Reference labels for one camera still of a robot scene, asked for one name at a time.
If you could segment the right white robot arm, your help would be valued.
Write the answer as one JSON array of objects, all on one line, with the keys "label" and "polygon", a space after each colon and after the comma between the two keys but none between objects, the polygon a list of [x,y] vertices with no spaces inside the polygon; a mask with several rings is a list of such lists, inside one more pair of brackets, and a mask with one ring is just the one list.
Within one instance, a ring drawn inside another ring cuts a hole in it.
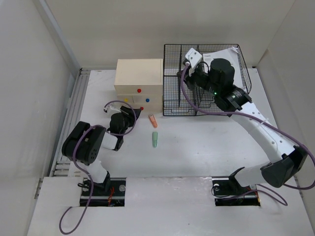
[{"label": "right white robot arm", "polygon": [[[241,167],[229,176],[228,188],[238,194],[247,186],[261,183],[280,188],[299,172],[307,157],[314,155],[296,138],[274,127],[265,118],[252,98],[234,85],[234,67],[226,59],[215,59],[202,69],[202,60],[184,60],[184,69],[178,72],[181,90],[188,103],[207,115],[228,116],[240,124],[266,153],[269,161],[254,167]],[[208,112],[196,106],[188,97],[186,89],[195,85],[213,92],[215,104],[221,112]]]}]

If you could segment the white instruction booklet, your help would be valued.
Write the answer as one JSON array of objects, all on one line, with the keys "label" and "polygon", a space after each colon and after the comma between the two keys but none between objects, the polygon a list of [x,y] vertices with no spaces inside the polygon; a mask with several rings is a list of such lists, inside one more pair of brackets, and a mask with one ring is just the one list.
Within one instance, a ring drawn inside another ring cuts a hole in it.
[{"label": "white instruction booklet", "polygon": [[230,62],[231,66],[234,67],[234,85],[239,88],[242,88],[244,91],[247,91],[246,84],[243,82],[241,75],[241,67],[239,63],[239,50],[237,47],[230,47],[224,50],[212,52],[212,53],[203,53],[203,60],[210,65],[214,59],[226,59]]}]

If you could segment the beige wooden drawer cabinet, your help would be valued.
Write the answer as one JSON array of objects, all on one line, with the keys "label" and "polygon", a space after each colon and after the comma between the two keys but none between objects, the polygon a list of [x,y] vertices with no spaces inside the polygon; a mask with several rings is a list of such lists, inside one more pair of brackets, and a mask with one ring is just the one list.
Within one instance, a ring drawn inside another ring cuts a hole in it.
[{"label": "beige wooden drawer cabinet", "polygon": [[163,86],[163,59],[119,59],[114,85]]}]

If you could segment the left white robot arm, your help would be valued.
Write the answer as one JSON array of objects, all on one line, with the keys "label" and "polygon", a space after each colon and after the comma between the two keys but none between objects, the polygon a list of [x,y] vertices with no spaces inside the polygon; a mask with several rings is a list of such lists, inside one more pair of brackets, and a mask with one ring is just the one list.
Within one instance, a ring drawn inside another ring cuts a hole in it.
[{"label": "left white robot arm", "polygon": [[87,188],[93,186],[94,193],[105,195],[110,190],[110,174],[97,159],[100,148],[118,151],[124,143],[124,135],[134,128],[142,110],[142,107],[107,104],[104,112],[110,117],[108,128],[80,121],[64,141],[62,155],[79,170],[84,170],[89,178],[84,185]]}]

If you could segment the orange highlighter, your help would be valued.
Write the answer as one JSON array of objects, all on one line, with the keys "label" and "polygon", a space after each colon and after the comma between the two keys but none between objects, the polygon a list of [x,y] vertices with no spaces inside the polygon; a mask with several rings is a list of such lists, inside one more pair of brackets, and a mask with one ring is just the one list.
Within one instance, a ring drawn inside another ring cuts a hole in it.
[{"label": "orange highlighter", "polygon": [[157,121],[155,119],[155,116],[153,114],[150,114],[150,115],[148,115],[148,117],[149,117],[149,120],[150,120],[153,128],[157,128],[158,124],[157,124]]}]

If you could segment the green highlighter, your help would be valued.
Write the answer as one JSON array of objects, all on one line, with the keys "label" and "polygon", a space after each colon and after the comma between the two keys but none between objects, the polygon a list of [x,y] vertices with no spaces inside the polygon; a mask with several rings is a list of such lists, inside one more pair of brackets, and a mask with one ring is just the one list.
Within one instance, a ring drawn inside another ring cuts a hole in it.
[{"label": "green highlighter", "polygon": [[153,132],[152,133],[152,145],[154,148],[158,146],[158,132]]}]

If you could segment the aluminium rail left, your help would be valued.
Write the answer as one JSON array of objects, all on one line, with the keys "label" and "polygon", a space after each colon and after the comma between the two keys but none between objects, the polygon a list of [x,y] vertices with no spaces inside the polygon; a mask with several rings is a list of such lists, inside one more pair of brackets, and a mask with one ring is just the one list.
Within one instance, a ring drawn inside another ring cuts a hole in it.
[{"label": "aluminium rail left", "polygon": [[62,146],[81,115],[90,72],[91,71],[86,68],[81,68],[76,76],[71,75],[69,77],[64,99],[64,108],[57,130],[52,157],[46,172],[47,177],[67,176],[70,161],[68,158],[62,156]]}]

